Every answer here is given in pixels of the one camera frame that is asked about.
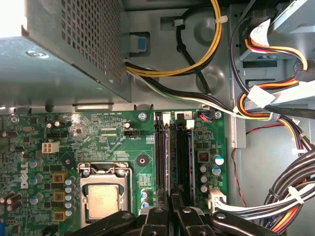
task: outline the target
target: black ram slot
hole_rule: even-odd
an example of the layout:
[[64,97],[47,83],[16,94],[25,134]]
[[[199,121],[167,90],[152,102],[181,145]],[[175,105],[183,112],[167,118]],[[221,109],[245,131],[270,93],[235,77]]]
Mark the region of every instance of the black ram slot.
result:
[[189,162],[189,136],[185,124],[177,125],[176,132],[176,156],[177,156],[177,184],[183,191],[185,206],[191,205],[190,162]]
[[165,130],[161,113],[155,113],[155,146],[157,189],[166,188]]

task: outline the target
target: ram slot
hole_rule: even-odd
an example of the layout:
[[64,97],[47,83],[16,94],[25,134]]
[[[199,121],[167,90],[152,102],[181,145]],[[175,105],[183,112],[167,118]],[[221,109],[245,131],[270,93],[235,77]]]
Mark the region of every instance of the ram slot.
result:
[[186,124],[177,124],[176,132],[177,156],[177,184],[183,191],[185,206],[191,205],[190,161],[189,161],[189,136]]
[[196,204],[196,190],[195,190],[195,157],[193,149],[193,129],[188,131],[188,144],[189,144],[189,170],[190,170],[190,199],[193,205]]
[[161,113],[155,113],[155,149],[157,189],[166,188],[165,129]]

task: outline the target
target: hole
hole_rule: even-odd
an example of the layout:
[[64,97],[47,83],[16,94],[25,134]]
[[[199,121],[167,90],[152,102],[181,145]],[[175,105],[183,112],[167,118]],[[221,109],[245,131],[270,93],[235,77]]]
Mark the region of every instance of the hole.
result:
[[45,111],[50,113],[54,111],[54,106],[46,105],[45,106]]

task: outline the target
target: motherboard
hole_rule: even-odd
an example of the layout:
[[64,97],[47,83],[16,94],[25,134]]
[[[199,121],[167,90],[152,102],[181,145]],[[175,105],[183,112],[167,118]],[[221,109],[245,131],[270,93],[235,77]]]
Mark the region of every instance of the motherboard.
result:
[[227,194],[224,119],[210,111],[0,116],[0,236],[66,236],[180,189]]

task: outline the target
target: power connector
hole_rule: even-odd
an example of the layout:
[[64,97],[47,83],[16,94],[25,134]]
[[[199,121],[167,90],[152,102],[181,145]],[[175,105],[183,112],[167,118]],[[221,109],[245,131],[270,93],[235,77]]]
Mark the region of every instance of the power connector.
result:
[[218,188],[210,188],[208,195],[208,209],[211,213],[218,211],[220,203],[226,203],[226,196]]

